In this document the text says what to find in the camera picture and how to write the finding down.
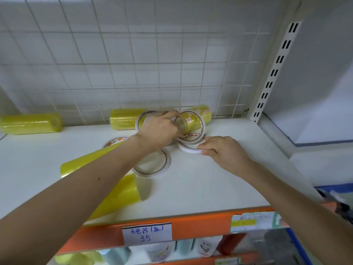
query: person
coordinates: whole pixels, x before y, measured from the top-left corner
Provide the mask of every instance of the person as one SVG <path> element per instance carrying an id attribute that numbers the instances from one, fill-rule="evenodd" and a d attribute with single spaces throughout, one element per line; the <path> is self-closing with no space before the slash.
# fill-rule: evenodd
<path id="1" fill-rule="evenodd" d="M 0 264 L 46 264 L 82 226 L 121 178 L 143 157 L 182 136 L 171 118 L 152 116 L 104 156 L 46 188 L 0 220 Z M 352 264 L 353 228 L 251 160 L 231 137 L 205 137 L 198 146 L 259 191 L 323 264 Z"/>

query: forearm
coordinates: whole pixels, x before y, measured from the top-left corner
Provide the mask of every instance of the forearm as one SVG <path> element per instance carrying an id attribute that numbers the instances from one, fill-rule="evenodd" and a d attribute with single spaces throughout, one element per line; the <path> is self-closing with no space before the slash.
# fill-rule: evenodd
<path id="1" fill-rule="evenodd" d="M 46 264 L 148 153 L 141 140 L 132 136 L 2 218 L 0 263 Z"/>
<path id="2" fill-rule="evenodd" d="M 258 190 L 324 264 L 351 264 L 353 228 L 322 205 L 253 163 L 243 177 Z"/>

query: price tag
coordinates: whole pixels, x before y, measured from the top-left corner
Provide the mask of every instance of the price tag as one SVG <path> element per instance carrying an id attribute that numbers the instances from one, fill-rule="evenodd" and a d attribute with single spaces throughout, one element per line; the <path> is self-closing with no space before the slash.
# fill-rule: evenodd
<path id="1" fill-rule="evenodd" d="M 242 215 L 233 215 L 231 222 L 231 233 L 249 230 L 268 230 L 277 228 L 278 214 L 276 212 L 254 212 Z"/>
<path id="2" fill-rule="evenodd" d="M 240 258 L 225 258 L 225 259 L 216 259 L 215 265 L 238 265 L 240 264 Z"/>
<path id="3" fill-rule="evenodd" d="M 124 245 L 145 245 L 173 241 L 172 223 L 157 223 L 124 227 L 122 229 Z"/>

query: person's right arm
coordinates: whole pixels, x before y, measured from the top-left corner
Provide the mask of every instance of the person's right arm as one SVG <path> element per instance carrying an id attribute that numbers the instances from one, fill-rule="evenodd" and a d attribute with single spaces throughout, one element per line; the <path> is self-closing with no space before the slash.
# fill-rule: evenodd
<path id="1" fill-rule="evenodd" d="M 353 263 L 353 227 L 249 158 L 231 137 L 206 137 L 202 155 L 252 185 L 323 264 Z"/>

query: person's left hand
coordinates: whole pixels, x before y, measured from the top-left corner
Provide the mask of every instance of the person's left hand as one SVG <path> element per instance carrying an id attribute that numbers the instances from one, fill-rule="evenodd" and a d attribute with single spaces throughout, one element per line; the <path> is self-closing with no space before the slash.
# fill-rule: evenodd
<path id="1" fill-rule="evenodd" d="M 176 110 L 164 111 L 152 115 L 136 134 L 147 143 L 150 152 L 155 152 L 168 146 L 175 137 L 182 137 L 183 133 L 171 119 L 180 116 Z"/>

